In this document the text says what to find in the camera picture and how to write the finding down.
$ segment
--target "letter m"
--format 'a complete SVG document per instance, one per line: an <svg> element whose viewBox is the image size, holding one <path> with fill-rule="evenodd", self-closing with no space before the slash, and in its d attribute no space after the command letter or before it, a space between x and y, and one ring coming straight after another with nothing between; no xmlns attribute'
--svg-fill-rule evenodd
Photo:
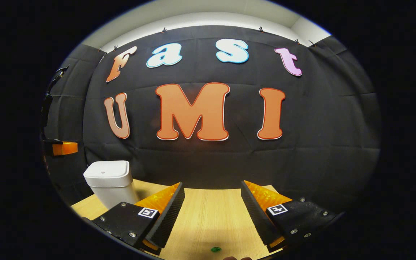
<svg viewBox="0 0 416 260"><path fill-rule="evenodd" d="M201 129L197 137L201 140L226 140L229 133L224 129L224 100L230 88L223 83L204 85L193 104L190 104L178 84L164 84L155 93L161 102L161 129L157 137L175 140L179 132L174 129L176 120L185 138L189 139L201 118Z"/></svg>

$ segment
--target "cutout letter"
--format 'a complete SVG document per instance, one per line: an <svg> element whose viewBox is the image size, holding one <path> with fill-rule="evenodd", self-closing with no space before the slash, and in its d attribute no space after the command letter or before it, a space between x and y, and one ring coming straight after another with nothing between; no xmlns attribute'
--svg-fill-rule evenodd
<svg viewBox="0 0 416 260"><path fill-rule="evenodd" d="M294 66L293 61L296 61L296 56L291 54L288 49L280 48L274 50L276 53L280 54L284 67L291 75L297 77L301 76L302 71Z"/></svg>
<svg viewBox="0 0 416 260"><path fill-rule="evenodd" d="M278 139L282 136L280 113L285 93L274 88L263 88L259 94L264 99L264 119L263 127L257 134L258 138L261 140Z"/></svg>
<svg viewBox="0 0 416 260"><path fill-rule="evenodd" d="M137 50L137 47L134 46L131 49L117 55L113 59L112 71L110 72L105 82L109 83L110 81L116 79L120 75L120 68L123 68L126 65L126 62L129 59L129 56L133 54L134 52L136 52L136 50Z"/></svg>
<svg viewBox="0 0 416 260"><path fill-rule="evenodd" d="M222 39L216 42L218 51L216 57L222 62L241 64L248 60L248 45L241 40Z"/></svg>
<svg viewBox="0 0 416 260"><path fill-rule="evenodd" d="M179 54L181 48L182 46L178 43L169 43L158 47L152 52L154 55L148 59L147 66L149 68L156 68L162 64L166 66L177 64L182 59L182 56Z"/></svg>
<svg viewBox="0 0 416 260"><path fill-rule="evenodd" d="M230 88L223 83L204 85L193 105L190 104L178 84L164 84L155 93L160 96L161 129L157 137L175 140L179 133L174 129L173 117L185 138L189 139L201 118L197 137L201 140L226 140L229 133L224 129L224 100Z"/></svg>
<svg viewBox="0 0 416 260"><path fill-rule="evenodd" d="M115 96L115 99L118 104L122 127L119 128L117 122L115 122L115 116L113 113L113 97L109 97L104 101L105 109L107 110L107 118L109 119L109 125L113 133L119 138L126 139L129 137L129 122L127 121L126 106L124 104L126 101L126 93L118 94Z"/></svg>

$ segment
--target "wooden tabletop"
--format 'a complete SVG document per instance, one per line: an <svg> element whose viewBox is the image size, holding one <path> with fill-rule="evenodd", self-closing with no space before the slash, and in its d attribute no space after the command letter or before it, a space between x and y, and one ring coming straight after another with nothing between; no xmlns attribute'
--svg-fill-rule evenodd
<svg viewBox="0 0 416 260"><path fill-rule="evenodd" d="M134 186L140 199L168 187L137 179L134 179ZM271 185L264 187L276 191ZM185 199L178 219L165 248L157 257L166 260L222 260L233 256L254 260L271 255L256 232L240 189L185 188L184 191ZM96 195L71 207L81 217L91 220L107 211ZM221 251L212 252L213 247L220 247Z"/></svg>

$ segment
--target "light blue letter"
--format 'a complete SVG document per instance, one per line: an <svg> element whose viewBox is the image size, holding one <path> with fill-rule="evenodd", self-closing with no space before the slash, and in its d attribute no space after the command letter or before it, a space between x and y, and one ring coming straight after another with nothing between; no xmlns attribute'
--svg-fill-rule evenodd
<svg viewBox="0 0 416 260"><path fill-rule="evenodd" d="M182 46L178 43L169 43L158 47L152 52L154 55L148 59L147 66L156 68L162 64L166 66L177 64L182 59L182 56L179 54L181 48Z"/></svg>
<svg viewBox="0 0 416 260"><path fill-rule="evenodd" d="M241 40L222 39L216 42L216 57L222 62L241 64L248 60L248 45Z"/></svg>

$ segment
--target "white trash can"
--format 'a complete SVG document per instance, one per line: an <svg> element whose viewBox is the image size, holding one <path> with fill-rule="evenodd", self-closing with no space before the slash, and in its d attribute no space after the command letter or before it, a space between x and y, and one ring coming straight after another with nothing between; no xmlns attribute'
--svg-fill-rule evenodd
<svg viewBox="0 0 416 260"><path fill-rule="evenodd" d="M107 209L140 199L134 189L128 161L96 161L83 173L86 183Z"/></svg>

